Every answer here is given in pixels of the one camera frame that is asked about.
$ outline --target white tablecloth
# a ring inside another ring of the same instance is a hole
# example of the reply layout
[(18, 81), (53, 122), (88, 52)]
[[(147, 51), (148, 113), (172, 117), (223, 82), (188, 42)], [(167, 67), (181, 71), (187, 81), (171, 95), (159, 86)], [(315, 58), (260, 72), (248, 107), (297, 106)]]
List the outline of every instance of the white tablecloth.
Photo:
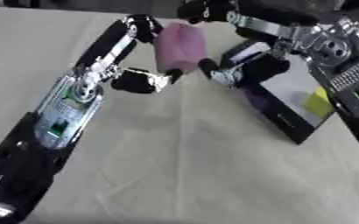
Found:
[[(0, 8), (0, 141), (122, 16)], [(241, 41), (227, 24), (203, 27), (213, 57)], [(124, 64), (154, 68), (151, 48)], [(359, 143), (334, 116), (294, 145), (199, 73), (155, 95), (107, 88), (27, 222), (359, 224)]]

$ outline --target black box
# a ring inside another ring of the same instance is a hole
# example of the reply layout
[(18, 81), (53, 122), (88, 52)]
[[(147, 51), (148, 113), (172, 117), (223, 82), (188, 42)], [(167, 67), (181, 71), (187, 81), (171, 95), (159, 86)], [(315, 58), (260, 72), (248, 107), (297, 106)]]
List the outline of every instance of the black box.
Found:
[[(245, 41), (223, 54), (221, 67), (240, 64), (251, 54), (268, 49), (264, 43)], [(304, 107), (307, 99), (320, 85), (310, 75), (300, 57), (288, 56), (288, 59), (292, 62), (290, 71), (241, 91), (258, 111), (293, 142), (302, 144), (333, 112), (318, 117)]]

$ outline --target pink object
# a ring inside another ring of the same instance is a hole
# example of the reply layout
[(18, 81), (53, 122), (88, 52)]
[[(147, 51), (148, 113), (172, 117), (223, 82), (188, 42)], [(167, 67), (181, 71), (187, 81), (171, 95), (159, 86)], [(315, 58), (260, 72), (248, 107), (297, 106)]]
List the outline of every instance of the pink object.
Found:
[(163, 74), (173, 69), (191, 73), (207, 57), (202, 29), (187, 24), (169, 24), (154, 45), (157, 69)]

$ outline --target pink cube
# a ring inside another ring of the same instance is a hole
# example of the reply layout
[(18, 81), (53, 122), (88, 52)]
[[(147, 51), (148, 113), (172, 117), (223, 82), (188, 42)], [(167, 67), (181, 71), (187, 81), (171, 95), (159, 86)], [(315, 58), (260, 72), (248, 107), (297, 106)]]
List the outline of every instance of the pink cube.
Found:
[(162, 74), (173, 69), (191, 73), (198, 68), (199, 61), (207, 57), (202, 29), (187, 24), (169, 24), (154, 45), (157, 69)]

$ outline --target robotic arm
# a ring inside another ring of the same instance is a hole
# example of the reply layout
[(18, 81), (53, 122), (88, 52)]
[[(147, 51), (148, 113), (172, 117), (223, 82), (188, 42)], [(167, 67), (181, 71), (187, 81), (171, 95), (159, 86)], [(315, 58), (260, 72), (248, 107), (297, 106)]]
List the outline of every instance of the robotic arm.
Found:
[[(326, 89), (335, 110), (359, 141), (359, 23), (344, 17), (325, 28), (314, 17), (240, 0), (196, 0), (182, 5), (179, 16), (193, 21), (196, 2), (198, 11), (203, 11), (199, 21), (221, 18), (218, 20), (233, 24), (237, 34), (266, 42), (272, 48), (263, 57), (252, 57), (231, 70), (222, 70), (211, 60), (202, 61), (201, 69), (208, 78), (231, 87), (246, 86), (251, 80), (263, 81), (284, 72), (281, 66), (284, 56), (287, 53), (298, 55), (307, 63), (310, 74)], [(210, 15), (210, 9), (218, 4), (231, 7), (226, 6), (227, 10), (221, 11), (219, 16)], [(258, 67), (257, 63), (280, 69), (258, 73), (260, 69), (253, 69)]]
[(159, 76), (119, 66), (137, 41), (151, 43), (161, 30), (144, 15), (116, 21), (0, 143), (0, 223), (23, 221), (40, 202), (101, 106), (104, 82), (117, 90), (152, 94), (181, 76), (179, 70)]

